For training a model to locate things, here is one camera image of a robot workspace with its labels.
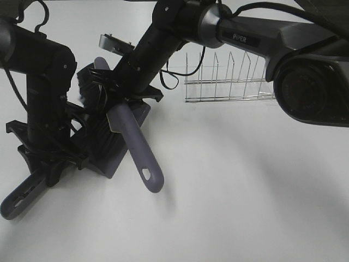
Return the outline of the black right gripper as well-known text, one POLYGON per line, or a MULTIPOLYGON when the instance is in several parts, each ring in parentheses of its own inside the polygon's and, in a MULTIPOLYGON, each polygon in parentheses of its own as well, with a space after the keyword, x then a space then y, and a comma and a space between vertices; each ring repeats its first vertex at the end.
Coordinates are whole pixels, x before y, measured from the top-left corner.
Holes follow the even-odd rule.
POLYGON ((143 99, 148 98, 160 102, 164 96, 162 91, 149 84, 181 43, 182 40, 171 32, 149 27, 137 46, 121 58, 113 71, 88 68, 87 90, 95 91, 102 85, 115 92, 117 84, 129 105, 144 104, 143 99))

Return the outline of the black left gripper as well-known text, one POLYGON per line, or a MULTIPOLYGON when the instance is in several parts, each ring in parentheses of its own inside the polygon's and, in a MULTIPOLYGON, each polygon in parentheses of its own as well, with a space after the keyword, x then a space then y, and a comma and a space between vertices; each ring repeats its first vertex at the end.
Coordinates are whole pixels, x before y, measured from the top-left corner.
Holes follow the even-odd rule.
POLYGON ((60 181, 67 162, 78 169, 87 163, 86 154, 70 137, 71 118, 66 112, 70 84, 55 87, 43 76, 27 76, 26 85, 27 122, 8 122, 6 132, 15 134, 25 150, 40 160, 54 159, 45 163, 45 182, 53 187, 60 181))

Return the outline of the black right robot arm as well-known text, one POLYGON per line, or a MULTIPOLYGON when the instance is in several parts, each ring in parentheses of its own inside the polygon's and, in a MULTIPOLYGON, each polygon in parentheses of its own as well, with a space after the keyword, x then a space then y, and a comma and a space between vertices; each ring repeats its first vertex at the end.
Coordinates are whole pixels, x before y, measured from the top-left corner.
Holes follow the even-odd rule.
POLYGON ((113 70, 89 70, 119 96, 141 99, 170 57, 193 42, 215 49, 229 44, 265 59, 265 79, 293 119, 348 126, 348 32, 325 18, 272 2, 231 11, 220 1, 157 1, 139 43, 113 39, 121 60, 113 70))

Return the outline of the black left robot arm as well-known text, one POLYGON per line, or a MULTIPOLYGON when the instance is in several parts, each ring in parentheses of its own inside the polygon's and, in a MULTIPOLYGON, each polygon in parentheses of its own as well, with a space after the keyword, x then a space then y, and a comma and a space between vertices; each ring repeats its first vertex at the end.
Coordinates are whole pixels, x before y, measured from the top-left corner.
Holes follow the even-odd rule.
POLYGON ((13 120, 6 131, 20 141, 19 152, 31 172, 25 186, 54 186, 68 163, 81 168, 85 152, 74 145, 72 120, 80 120, 80 106, 70 103, 67 93, 77 63, 65 45, 47 38, 36 26, 29 31, 20 26, 28 1, 18 4, 18 16, 1 16, 1 68, 26 76, 26 98, 19 97, 27 121, 13 120))

